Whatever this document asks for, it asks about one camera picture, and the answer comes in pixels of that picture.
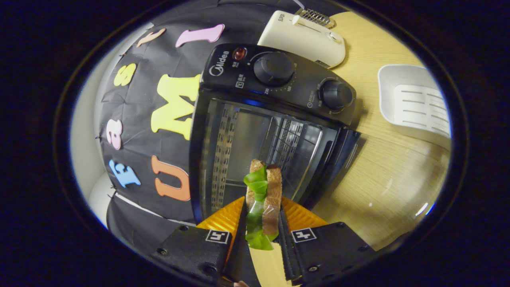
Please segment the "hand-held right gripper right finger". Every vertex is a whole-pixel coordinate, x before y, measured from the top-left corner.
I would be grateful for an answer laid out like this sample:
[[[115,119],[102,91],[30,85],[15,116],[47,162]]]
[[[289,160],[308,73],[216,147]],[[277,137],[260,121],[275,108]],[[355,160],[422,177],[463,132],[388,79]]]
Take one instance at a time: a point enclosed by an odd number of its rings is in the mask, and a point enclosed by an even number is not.
[[[375,250],[346,223],[327,223],[283,197],[279,236],[285,278],[292,285],[326,285],[355,271]]]

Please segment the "white plastic dish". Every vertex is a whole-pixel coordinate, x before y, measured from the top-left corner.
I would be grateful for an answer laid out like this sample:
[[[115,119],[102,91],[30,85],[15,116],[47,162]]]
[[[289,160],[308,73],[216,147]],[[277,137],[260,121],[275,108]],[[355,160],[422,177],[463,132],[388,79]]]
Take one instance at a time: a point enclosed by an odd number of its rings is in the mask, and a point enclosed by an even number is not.
[[[397,132],[450,148],[449,111],[428,69],[388,64],[379,69],[378,82],[381,115]]]

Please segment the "black electric oven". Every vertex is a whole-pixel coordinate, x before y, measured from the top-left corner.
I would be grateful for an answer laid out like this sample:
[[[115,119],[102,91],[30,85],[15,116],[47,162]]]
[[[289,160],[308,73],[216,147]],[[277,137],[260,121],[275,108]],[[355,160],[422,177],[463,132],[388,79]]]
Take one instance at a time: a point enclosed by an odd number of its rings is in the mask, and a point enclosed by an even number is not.
[[[282,172],[282,194],[307,209],[341,179],[361,134],[357,95],[322,65],[271,47],[224,43],[199,80],[190,133],[197,223],[245,192],[257,159]]]

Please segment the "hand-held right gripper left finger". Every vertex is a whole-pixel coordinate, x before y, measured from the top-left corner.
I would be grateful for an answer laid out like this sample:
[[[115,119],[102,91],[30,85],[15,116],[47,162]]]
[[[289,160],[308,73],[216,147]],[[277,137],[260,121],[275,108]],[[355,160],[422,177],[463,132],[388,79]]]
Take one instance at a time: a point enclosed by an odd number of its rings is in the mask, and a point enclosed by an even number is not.
[[[242,196],[197,226],[179,225],[151,258],[167,271],[206,287],[244,281],[262,287],[245,240],[247,207]]]

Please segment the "white toaster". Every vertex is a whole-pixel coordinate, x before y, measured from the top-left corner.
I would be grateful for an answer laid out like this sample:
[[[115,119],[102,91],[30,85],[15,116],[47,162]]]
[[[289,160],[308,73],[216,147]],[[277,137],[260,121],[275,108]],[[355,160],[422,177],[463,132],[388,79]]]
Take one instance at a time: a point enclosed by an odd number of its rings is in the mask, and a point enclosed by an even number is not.
[[[273,13],[257,45],[288,51],[328,69],[338,66],[346,57],[345,41],[340,34],[281,10]]]

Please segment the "lettuce sandwich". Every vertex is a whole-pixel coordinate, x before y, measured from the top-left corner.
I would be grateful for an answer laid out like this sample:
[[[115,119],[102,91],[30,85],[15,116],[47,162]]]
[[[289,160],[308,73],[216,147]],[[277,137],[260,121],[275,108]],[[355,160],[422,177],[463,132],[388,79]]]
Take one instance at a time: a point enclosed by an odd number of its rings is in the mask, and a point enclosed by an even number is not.
[[[279,211],[282,203],[282,173],[277,165],[253,159],[249,174],[244,179],[247,186],[245,240],[248,247],[270,251],[273,240],[279,235]]]

